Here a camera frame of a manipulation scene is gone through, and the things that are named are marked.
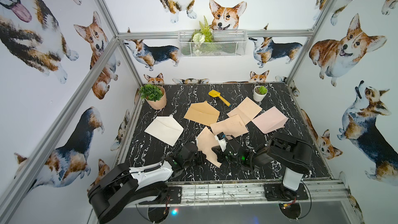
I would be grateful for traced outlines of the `cream letter paper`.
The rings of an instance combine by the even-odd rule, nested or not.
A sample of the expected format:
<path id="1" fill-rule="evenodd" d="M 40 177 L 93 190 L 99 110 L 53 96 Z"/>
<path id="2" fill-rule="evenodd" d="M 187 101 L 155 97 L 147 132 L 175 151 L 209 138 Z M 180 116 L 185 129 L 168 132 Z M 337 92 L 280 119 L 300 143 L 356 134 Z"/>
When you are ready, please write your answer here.
<path id="1" fill-rule="evenodd" d="M 226 120 L 213 123 L 210 127 L 214 135 L 223 133 L 226 136 L 233 136 L 235 138 L 249 132 L 239 115 L 234 115 Z"/>
<path id="2" fill-rule="evenodd" d="M 236 108 L 227 115 L 233 117 L 239 115 L 244 124 L 251 122 L 263 109 L 249 97 L 246 97 Z"/>
<path id="3" fill-rule="evenodd" d="M 213 147 L 219 146 L 218 141 L 216 141 L 215 136 L 205 127 L 196 138 L 198 150 L 206 155 L 207 161 L 212 163 L 217 168 L 221 167 L 221 163 L 217 160 L 217 155 L 211 150 Z"/>

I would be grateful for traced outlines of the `white envelope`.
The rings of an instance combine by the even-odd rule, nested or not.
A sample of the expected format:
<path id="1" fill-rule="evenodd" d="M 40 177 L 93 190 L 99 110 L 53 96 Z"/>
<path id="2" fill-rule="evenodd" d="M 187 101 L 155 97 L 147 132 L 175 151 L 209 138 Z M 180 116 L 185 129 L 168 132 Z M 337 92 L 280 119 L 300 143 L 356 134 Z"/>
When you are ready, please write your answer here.
<path id="1" fill-rule="evenodd" d="M 183 133 L 184 128 L 170 116 L 157 116 L 146 128 L 145 133 L 159 139 L 160 141 L 174 146 Z"/>

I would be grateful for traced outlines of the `brown kraft envelope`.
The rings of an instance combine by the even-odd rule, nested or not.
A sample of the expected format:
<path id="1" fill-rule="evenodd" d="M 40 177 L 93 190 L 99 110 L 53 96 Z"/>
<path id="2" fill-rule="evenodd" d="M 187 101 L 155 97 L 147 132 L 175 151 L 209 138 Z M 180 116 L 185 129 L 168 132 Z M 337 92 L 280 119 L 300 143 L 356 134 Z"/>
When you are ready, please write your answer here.
<path id="1" fill-rule="evenodd" d="M 192 103 L 188 108 L 184 119 L 194 121 L 210 127 L 218 121 L 220 112 L 212 107 L 207 101 Z"/>

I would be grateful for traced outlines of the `pink envelope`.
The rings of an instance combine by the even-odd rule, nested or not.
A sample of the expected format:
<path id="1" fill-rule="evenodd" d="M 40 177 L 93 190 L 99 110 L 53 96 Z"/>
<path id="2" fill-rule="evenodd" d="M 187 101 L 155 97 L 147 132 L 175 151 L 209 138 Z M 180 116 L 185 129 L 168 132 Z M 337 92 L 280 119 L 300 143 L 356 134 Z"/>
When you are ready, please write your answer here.
<path id="1" fill-rule="evenodd" d="M 254 125 L 263 133 L 268 134 L 284 128 L 289 118 L 275 106 L 252 120 Z"/>

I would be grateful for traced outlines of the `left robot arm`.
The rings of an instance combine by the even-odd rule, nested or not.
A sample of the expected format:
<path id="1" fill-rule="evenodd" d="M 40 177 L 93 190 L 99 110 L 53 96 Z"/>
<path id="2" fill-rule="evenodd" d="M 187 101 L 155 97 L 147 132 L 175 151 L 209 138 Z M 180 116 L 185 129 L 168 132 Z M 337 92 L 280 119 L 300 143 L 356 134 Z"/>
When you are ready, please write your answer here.
<path id="1" fill-rule="evenodd" d="M 159 205 L 181 202 L 182 188 L 169 187 L 169 179 L 180 176 L 186 169 L 201 166 L 206 155 L 195 142 L 182 147 L 157 163 L 130 167 L 121 163 L 109 171 L 88 192 L 99 223 L 106 224 L 119 215 L 129 204 Z"/>

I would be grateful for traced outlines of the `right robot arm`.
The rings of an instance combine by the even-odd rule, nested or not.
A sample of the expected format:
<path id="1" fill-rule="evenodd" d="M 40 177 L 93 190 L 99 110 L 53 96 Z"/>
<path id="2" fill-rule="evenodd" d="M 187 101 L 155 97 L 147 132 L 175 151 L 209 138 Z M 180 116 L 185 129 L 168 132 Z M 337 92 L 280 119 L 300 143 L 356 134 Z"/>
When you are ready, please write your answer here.
<path id="1" fill-rule="evenodd" d="M 303 176 L 309 172 L 313 146 L 305 140 L 276 132 L 268 143 L 253 150 L 244 148 L 232 135 L 220 133 L 215 140 L 218 145 L 211 150 L 217 155 L 219 163 L 228 161 L 249 173 L 272 161 L 285 166 L 282 187 L 286 190 L 297 191 Z"/>

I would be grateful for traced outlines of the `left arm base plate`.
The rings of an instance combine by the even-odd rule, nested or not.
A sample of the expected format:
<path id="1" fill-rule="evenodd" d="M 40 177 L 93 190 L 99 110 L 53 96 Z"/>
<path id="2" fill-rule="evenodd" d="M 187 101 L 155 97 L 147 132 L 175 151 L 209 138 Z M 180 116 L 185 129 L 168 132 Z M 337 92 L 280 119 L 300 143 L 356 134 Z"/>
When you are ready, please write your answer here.
<path id="1" fill-rule="evenodd" d="M 181 187 L 167 187 L 159 190 L 154 200 L 147 200 L 139 203 L 139 205 L 170 205 L 181 203 L 182 188 Z"/>

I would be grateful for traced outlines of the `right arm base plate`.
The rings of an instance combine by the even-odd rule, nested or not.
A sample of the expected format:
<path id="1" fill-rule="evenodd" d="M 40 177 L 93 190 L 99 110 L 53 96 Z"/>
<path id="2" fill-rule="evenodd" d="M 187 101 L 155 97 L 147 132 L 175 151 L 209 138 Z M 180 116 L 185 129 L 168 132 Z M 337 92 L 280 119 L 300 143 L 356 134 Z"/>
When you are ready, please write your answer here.
<path id="1" fill-rule="evenodd" d="M 308 200 L 309 195 L 303 183 L 299 184 L 298 190 L 286 188 L 282 183 L 264 184 L 264 194 L 268 201 L 291 202 L 294 200 Z"/>

